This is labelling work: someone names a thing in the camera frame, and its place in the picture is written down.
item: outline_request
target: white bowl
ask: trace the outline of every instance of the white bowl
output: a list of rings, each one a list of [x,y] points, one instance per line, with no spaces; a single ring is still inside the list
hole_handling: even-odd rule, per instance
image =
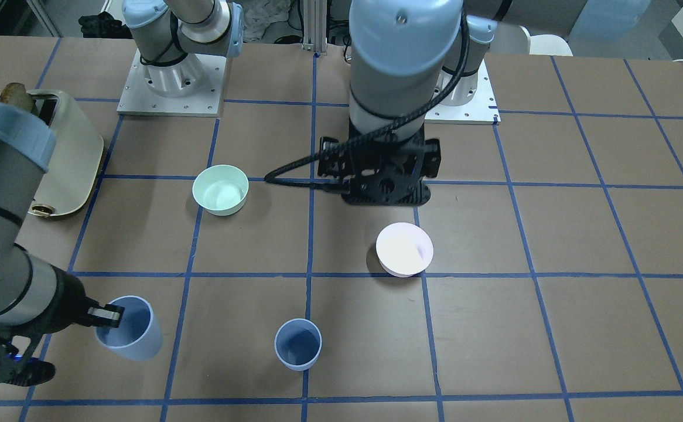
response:
[[[375,252],[389,274],[411,277],[430,265],[433,243],[428,234],[416,225],[393,223],[379,233]]]
[[[229,216],[243,208],[248,187],[248,177],[236,166],[211,166],[193,182],[193,199],[215,216]]]

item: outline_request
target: metal plate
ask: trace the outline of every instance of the metal plate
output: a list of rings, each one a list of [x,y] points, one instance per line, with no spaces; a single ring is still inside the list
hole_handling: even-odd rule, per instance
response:
[[[197,54],[208,80],[203,88],[191,96],[165,98],[152,91],[144,79],[144,67],[136,50],[128,79],[117,104],[119,114],[132,115],[192,115],[192,117],[218,117],[224,88],[224,68],[227,59],[222,56]]]
[[[484,60],[480,64],[480,82],[472,101],[458,107],[438,104],[425,115],[426,123],[451,123],[462,125],[491,125],[500,122],[497,102]]]

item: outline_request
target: brown table surface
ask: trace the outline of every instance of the brown table surface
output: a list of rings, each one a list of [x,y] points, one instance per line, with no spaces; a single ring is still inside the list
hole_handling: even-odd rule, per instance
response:
[[[145,297],[165,339],[130,362],[53,334],[57,376],[0,386],[1,421],[683,420],[683,64],[489,55],[502,122],[427,125],[443,165],[413,210],[261,181],[346,136],[341,49],[245,45],[219,119],[119,117],[134,51],[0,38],[0,90],[67,91],[107,152],[87,206],[18,242],[100,301]],[[219,163],[252,178],[226,218],[191,197]],[[377,262],[392,222],[431,236],[421,277]],[[306,376],[272,349],[302,316],[323,333]]]

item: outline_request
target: cup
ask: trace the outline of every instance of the cup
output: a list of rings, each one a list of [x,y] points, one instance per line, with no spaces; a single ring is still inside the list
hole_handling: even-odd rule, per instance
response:
[[[283,323],[274,337],[274,352],[293,371],[310,369],[318,360],[323,338],[320,329],[305,318]]]
[[[193,199],[215,216],[229,216],[245,205],[248,187],[248,176],[236,166],[211,166],[193,182]]]
[[[411,277],[421,273],[433,260],[433,243],[424,230],[414,224],[393,223],[379,233],[375,253],[387,273]]]
[[[111,304],[125,308],[120,326],[98,326],[94,330],[97,341],[126,359],[154,358],[162,348],[162,330],[149,302],[138,296],[123,296]]]

